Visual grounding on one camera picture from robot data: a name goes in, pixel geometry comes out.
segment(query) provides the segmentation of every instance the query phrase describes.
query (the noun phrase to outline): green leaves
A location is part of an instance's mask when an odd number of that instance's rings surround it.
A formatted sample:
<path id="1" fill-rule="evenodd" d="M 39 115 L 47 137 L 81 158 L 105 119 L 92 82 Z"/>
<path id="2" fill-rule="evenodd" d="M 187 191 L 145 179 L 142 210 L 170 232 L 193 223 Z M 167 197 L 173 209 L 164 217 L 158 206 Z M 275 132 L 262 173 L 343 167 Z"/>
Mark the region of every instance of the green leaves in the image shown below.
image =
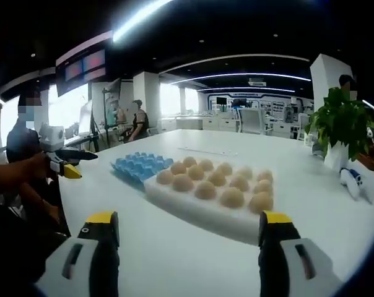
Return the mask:
<path id="1" fill-rule="evenodd" d="M 356 160 L 360 153 L 368 153 L 367 127 L 374 130 L 374 122 L 360 101 L 349 101 L 339 88 L 329 89 L 324 99 L 324 106 L 310 116 L 310 123 L 305 127 L 309 133 L 313 129 L 319 132 L 319 143 L 327 153 L 340 141 L 348 145 L 348 155 Z"/>

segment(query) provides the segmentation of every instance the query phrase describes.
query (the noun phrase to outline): cap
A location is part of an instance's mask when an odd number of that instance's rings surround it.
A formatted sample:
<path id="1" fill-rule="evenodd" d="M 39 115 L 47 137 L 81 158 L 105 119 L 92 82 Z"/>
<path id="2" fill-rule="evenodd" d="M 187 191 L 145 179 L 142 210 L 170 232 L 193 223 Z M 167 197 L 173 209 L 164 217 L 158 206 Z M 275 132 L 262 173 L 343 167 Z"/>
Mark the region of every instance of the cap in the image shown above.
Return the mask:
<path id="1" fill-rule="evenodd" d="M 142 100 L 133 100 L 133 103 L 136 103 L 139 107 L 143 105 Z"/>
<path id="2" fill-rule="evenodd" d="M 343 87 L 345 84 L 349 83 L 349 90 L 350 91 L 357 91 L 358 90 L 358 86 L 356 84 L 356 81 L 350 75 L 347 75 L 347 74 L 340 75 L 340 78 L 339 78 L 338 81 L 339 81 L 341 87 Z"/>

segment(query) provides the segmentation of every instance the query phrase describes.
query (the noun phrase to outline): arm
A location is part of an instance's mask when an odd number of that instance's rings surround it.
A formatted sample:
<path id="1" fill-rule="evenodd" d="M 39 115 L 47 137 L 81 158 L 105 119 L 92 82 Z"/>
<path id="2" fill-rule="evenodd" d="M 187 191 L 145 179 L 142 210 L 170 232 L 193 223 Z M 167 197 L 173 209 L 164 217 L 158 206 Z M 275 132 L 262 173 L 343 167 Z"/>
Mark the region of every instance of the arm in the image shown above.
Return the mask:
<path id="1" fill-rule="evenodd" d="M 36 205 L 39 209 L 42 209 L 45 212 L 50 213 L 52 211 L 53 206 L 43 200 L 28 183 L 23 183 L 19 186 L 19 195 L 22 200 L 29 201 L 31 204 Z"/>
<path id="2" fill-rule="evenodd" d="M 130 136 L 129 141 L 133 141 L 134 138 L 140 133 L 142 128 L 143 128 L 143 124 L 137 124 L 136 130 L 132 132 L 132 135 Z"/>
<path id="3" fill-rule="evenodd" d="M 18 188 L 22 183 L 29 181 L 33 177 L 31 159 L 0 165 L 0 192 Z"/>
<path id="4" fill-rule="evenodd" d="M 143 123 L 144 121 L 146 120 L 146 114 L 143 112 L 143 111 L 139 111 L 136 115 L 136 123 L 137 123 L 137 127 L 135 130 L 132 130 L 132 135 L 130 136 L 129 138 L 129 141 L 133 141 L 134 138 L 139 135 L 140 131 L 142 130 L 143 128 Z"/>

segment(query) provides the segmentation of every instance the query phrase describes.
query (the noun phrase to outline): window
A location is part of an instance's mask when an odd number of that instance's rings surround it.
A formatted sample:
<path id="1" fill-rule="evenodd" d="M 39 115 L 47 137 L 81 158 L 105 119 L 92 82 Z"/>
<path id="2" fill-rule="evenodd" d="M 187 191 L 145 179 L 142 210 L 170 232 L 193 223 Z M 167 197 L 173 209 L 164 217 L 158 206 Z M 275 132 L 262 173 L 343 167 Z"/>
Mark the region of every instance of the window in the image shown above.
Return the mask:
<path id="1" fill-rule="evenodd" d="M 55 85 L 48 92 L 48 120 L 50 126 L 69 128 L 80 121 L 82 105 L 88 102 L 88 84 L 58 97 Z"/>
<path id="2" fill-rule="evenodd" d="M 193 113 L 199 112 L 199 103 L 198 103 L 198 92 L 191 88 L 186 88 L 186 111 L 193 111 Z"/>
<path id="3" fill-rule="evenodd" d="M 0 129 L 1 129 L 1 145 L 7 146 L 8 133 L 15 126 L 18 119 L 18 101 L 19 96 L 9 100 L 1 108 Z"/>
<path id="4" fill-rule="evenodd" d="M 180 90 L 176 85 L 160 84 L 160 107 L 162 116 L 180 114 Z"/>

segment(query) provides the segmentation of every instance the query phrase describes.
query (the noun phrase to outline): person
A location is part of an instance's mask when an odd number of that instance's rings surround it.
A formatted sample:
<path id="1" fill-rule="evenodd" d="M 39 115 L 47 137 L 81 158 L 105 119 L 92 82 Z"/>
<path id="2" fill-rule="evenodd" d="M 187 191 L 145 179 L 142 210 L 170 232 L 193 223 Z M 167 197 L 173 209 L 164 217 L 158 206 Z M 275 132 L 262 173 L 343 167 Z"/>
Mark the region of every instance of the person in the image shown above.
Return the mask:
<path id="1" fill-rule="evenodd" d="M 358 88 L 352 76 L 347 74 L 340 75 L 338 82 L 340 83 L 340 88 L 346 98 L 350 101 L 355 101 L 358 96 Z"/>
<path id="2" fill-rule="evenodd" d="M 18 189 L 34 178 L 49 176 L 44 153 L 11 164 L 0 165 L 0 194 Z M 18 295 L 36 295 L 32 285 L 45 271 L 45 261 L 67 237 L 35 228 L 5 205 L 0 204 L 0 289 Z"/>
<path id="3" fill-rule="evenodd" d="M 133 128 L 127 133 L 128 142 L 147 137 L 147 129 L 150 128 L 147 113 L 142 109 L 142 100 L 134 100 L 133 103 L 137 104 L 137 113 L 134 115 Z"/>
<path id="4" fill-rule="evenodd" d="M 37 132 L 26 127 L 29 122 L 30 125 L 34 122 L 34 112 L 39 106 L 41 100 L 38 94 L 32 92 L 20 95 L 18 119 L 7 137 L 6 154 L 9 163 L 32 158 L 42 151 Z M 45 178 L 33 178 L 29 183 L 22 183 L 17 192 L 22 198 L 27 220 L 42 228 L 68 234 L 67 228 L 59 226 L 61 199 L 57 176 L 54 174 L 52 179 L 54 181 L 48 184 Z"/>

